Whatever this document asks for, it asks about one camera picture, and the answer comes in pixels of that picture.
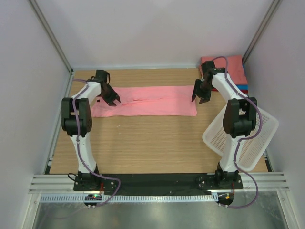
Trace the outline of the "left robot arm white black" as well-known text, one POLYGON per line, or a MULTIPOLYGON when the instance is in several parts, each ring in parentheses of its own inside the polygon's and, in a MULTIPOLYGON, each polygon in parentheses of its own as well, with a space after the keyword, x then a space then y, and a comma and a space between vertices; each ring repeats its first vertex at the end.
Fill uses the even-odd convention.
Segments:
POLYGON ((116 106, 120 102, 119 95, 110 86, 110 74, 105 70, 97 70, 87 80, 76 79, 84 83, 84 87, 72 97, 64 97, 61 101, 61 127, 70 137, 78 159, 78 172, 72 178, 75 190, 95 191, 109 182, 111 189, 120 187, 120 180, 106 177, 99 173, 93 157, 90 142, 92 130, 91 103, 97 97, 107 106, 116 106))

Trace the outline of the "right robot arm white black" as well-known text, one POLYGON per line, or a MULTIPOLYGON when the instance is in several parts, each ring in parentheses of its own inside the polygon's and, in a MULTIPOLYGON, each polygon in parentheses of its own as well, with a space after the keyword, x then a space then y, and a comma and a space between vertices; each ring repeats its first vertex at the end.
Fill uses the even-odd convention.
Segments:
POLYGON ((210 101, 212 89, 215 88, 227 102, 222 126, 226 136, 226 144, 222 159, 217 165, 215 174, 202 180, 204 184, 211 183, 221 189, 233 188, 238 181, 240 169, 238 157, 241 154, 242 143, 256 127, 257 100, 248 98, 231 80, 228 64, 217 68, 214 60, 201 65, 203 77, 194 84, 192 101, 199 98, 199 103, 210 101))

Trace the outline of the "pink t-shirt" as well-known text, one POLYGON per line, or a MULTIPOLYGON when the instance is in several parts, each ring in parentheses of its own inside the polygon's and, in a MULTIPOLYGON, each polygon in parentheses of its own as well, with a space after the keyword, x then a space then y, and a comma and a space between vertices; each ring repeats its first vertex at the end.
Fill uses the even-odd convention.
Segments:
POLYGON ((91 108, 93 117, 197 115, 191 85, 115 87, 114 90, 121 101, 116 106, 109 106, 98 97, 91 108))

